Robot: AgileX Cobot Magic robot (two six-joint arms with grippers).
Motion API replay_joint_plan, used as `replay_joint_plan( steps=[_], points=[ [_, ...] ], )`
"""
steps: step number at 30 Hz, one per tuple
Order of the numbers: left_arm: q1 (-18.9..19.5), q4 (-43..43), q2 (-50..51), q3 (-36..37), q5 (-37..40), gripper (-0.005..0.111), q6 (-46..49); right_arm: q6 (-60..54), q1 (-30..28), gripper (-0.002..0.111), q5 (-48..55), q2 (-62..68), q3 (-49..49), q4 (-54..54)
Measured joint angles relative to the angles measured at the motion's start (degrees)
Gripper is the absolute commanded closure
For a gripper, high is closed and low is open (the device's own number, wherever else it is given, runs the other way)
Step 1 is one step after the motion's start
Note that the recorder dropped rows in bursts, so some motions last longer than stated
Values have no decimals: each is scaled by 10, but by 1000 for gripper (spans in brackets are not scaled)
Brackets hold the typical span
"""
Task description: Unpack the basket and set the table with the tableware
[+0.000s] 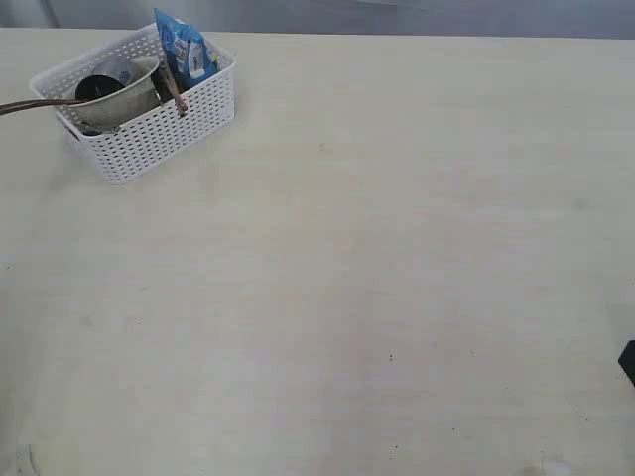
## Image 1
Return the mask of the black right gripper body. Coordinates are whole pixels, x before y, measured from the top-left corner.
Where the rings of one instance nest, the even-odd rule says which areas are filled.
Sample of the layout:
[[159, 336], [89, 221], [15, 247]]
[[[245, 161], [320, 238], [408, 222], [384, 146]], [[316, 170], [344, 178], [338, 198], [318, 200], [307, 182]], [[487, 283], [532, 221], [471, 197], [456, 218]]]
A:
[[635, 340], [629, 340], [622, 350], [618, 364], [631, 384], [635, 386]]

